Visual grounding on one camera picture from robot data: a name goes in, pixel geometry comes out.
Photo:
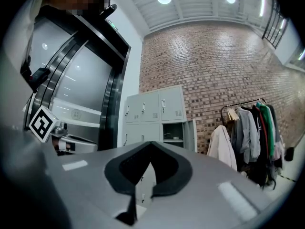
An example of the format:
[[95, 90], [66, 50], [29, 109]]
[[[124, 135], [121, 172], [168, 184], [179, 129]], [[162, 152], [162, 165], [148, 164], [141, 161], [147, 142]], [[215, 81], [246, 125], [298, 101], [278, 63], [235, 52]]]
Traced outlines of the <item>black window grille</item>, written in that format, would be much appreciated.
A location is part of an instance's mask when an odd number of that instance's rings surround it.
[[287, 28], [287, 18], [283, 16], [280, 5], [277, 0], [271, 0], [270, 16], [262, 35], [262, 39], [266, 39], [274, 49], [276, 49], [281, 41]]

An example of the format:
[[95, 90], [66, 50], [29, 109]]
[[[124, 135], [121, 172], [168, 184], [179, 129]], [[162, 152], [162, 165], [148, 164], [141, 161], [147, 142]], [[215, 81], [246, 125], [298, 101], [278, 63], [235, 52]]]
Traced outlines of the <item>dark clothes on rack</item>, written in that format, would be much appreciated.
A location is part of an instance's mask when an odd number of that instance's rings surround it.
[[242, 106], [242, 105], [246, 105], [246, 104], [250, 104], [250, 103], [254, 103], [254, 102], [261, 102], [263, 104], [267, 103], [264, 98], [257, 98], [257, 99], [252, 99], [252, 100], [248, 100], [248, 101], [237, 102], [237, 103], [234, 103], [234, 104], [224, 105], [220, 110], [222, 125], [226, 125], [226, 122], [224, 120], [224, 115], [223, 115], [223, 111], [224, 111], [225, 108]]

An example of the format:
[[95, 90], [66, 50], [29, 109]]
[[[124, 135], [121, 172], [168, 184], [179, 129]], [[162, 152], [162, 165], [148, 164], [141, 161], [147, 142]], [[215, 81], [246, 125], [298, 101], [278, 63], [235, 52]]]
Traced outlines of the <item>wooden clothes hangers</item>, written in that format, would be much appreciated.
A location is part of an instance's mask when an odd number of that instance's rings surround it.
[[229, 121], [238, 121], [238, 120], [240, 120], [237, 112], [232, 107], [227, 108], [227, 115], [228, 115]]

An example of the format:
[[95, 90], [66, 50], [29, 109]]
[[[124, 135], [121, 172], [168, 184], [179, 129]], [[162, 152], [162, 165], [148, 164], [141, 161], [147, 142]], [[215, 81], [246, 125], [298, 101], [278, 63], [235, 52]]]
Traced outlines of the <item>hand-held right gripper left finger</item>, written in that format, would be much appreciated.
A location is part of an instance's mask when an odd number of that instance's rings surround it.
[[68, 229], [152, 229], [150, 210], [136, 219], [135, 193], [119, 193], [112, 185], [129, 184], [112, 160], [124, 161], [146, 146], [144, 142], [68, 156], [57, 156], [51, 143], [41, 146], [48, 175], [64, 204]]

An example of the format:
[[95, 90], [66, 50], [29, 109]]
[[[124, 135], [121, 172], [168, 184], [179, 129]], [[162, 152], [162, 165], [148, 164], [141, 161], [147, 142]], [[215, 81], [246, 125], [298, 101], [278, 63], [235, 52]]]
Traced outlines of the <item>grey jacket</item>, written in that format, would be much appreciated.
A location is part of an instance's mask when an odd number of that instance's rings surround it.
[[246, 164], [256, 162], [260, 156], [261, 146], [254, 117], [249, 110], [237, 108], [238, 120], [235, 121], [231, 144], [237, 154], [243, 155]]

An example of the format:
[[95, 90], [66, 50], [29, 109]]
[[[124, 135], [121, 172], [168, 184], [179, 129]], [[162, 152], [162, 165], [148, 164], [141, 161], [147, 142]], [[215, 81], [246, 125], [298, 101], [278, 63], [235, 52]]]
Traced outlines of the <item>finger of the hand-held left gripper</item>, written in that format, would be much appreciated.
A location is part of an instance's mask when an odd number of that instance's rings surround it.
[[93, 153], [96, 151], [98, 151], [98, 146], [96, 143], [78, 140], [71, 142], [72, 153]]

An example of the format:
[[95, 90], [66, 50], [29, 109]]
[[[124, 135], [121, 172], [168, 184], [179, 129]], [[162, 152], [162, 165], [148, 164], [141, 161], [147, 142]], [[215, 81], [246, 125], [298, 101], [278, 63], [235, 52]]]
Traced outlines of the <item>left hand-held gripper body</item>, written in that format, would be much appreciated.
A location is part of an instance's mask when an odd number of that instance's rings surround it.
[[68, 133], [65, 122], [60, 121], [48, 108], [41, 106], [31, 119], [30, 130], [42, 142], [50, 138], [56, 152], [71, 152], [73, 145], [62, 140]]

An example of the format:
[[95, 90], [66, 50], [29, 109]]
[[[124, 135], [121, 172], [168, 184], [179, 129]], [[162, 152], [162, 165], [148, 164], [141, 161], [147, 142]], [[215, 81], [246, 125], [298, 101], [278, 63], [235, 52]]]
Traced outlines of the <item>green sign above door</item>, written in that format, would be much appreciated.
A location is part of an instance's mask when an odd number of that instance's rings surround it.
[[108, 22], [108, 24], [109, 24], [115, 31], [118, 31], [118, 28], [115, 26], [115, 24], [114, 24], [111, 20], [106, 19], [105, 21]]

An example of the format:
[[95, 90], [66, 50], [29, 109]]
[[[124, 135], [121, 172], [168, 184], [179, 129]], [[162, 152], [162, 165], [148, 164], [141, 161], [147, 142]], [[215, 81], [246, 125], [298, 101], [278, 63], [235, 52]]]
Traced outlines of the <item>black jacket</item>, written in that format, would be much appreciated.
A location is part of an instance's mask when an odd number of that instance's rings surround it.
[[250, 111], [256, 126], [256, 132], [259, 136], [260, 155], [255, 162], [251, 164], [251, 171], [248, 174], [249, 178], [263, 187], [266, 184], [268, 177], [269, 165], [269, 147], [268, 147], [268, 133], [266, 129], [265, 120], [262, 112], [255, 105], [252, 108], [242, 106], [243, 110]]

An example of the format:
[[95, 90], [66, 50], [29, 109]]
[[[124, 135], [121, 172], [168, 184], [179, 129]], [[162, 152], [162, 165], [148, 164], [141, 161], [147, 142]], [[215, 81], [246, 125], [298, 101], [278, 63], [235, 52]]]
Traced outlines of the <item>beige coat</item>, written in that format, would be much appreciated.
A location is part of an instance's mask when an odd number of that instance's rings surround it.
[[207, 155], [237, 171], [237, 163], [230, 137], [225, 126], [218, 126], [211, 134]]

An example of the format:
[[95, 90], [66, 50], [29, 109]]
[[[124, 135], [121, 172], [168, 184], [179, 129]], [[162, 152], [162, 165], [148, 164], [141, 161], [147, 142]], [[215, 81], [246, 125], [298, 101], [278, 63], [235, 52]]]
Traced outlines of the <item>grey metal locker cabinet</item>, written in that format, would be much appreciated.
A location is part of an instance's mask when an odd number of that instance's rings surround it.
[[197, 128], [187, 120], [181, 85], [127, 97], [122, 144], [160, 141], [197, 152]]

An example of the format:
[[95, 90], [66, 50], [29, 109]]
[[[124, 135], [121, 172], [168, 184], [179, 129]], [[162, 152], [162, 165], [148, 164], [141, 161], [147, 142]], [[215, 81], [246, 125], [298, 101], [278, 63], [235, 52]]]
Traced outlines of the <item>green jacket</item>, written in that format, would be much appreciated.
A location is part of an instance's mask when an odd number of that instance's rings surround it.
[[269, 107], [261, 102], [256, 103], [256, 107], [260, 110], [264, 125], [267, 131], [267, 142], [268, 142], [268, 150], [269, 150], [269, 157], [272, 158], [275, 153], [275, 132], [274, 132], [274, 125], [272, 122], [272, 115], [270, 112]]

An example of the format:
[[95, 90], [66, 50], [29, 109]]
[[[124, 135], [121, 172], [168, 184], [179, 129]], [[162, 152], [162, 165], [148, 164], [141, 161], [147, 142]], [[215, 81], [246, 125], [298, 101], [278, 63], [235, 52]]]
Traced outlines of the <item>person's white shirt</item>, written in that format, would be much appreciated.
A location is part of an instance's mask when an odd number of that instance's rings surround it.
[[33, 90], [20, 70], [29, 55], [37, 17], [43, 0], [26, 0], [10, 23], [0, 46], [0, 127], [21, 130], [23, 108]]

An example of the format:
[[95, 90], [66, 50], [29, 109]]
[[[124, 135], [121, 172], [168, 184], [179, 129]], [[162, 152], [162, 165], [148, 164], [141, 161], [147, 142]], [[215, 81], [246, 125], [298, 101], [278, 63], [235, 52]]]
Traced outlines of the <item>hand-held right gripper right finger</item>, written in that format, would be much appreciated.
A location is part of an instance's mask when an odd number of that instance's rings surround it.
[[170, 144], [186, 158], [193, 175], [177, 194], [153, 198], [137, 229], [275, 228], [283, 199], [271, 199], [251, 180], [209, 156]]

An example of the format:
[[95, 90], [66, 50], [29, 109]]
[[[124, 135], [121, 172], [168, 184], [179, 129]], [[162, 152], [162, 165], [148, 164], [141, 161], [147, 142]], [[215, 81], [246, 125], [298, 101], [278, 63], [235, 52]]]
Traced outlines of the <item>black bag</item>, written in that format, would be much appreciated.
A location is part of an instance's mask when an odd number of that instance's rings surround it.
[[295, 147], [289, 147], [285, 152], [285, 161], [291, 162], [294, 158]]

